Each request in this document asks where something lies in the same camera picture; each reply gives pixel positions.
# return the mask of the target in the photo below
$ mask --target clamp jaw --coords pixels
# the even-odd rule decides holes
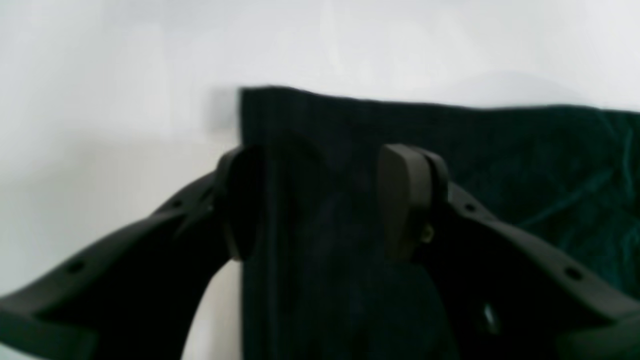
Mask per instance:
[[[498,220],[438,155],[384,146],[378,199],[387,257],[431,276],[462,359],[640,358],[640,303]]]
[[[149,217],[0,299],[0,341],[47,359],[180,359],[211,277],[262,226],[260,149],[226,153]]]

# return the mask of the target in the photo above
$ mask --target mounting hole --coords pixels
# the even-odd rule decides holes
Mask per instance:
[[[84,269],[84,261],[79,260],[69,265],[69,267],[67,268],[67,272],[70,274],[77,274],[82,271],[82,269]]]
[[[576,280],[576,281],[582,280],[582,273],[580,273],[578,270],[576,270],[574,268],[566,268],[564,270],[564,273],[568,277],[572,278],[573,280]]]

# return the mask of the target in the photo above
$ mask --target white backdrop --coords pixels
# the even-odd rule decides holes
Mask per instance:
[[[634,0],[0,1],[0,293],[237,143],[236,89],[640,109]],[[240,359],[240,266],[185,359]],[[0,347],[0,359],[24,359]]]

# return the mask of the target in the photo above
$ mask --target dark green towel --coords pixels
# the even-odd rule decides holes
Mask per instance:
[[[640,116],[580,106],[475,110],[242,92],[268,145],[269,222],[243,275],[244,356],[456,359],[428,274],[388,265],[375,194],[384,143],[440,154],[506,222],[640,299]]]

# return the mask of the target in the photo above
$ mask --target metal screw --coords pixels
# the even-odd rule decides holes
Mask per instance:
[[[420,236],[420,241],[422,241],[425,244],[429,244],[433,240],[433,235],[435,235],[435,231],[433,230],[431,223],[428,222],[422,229],[422,235]]]

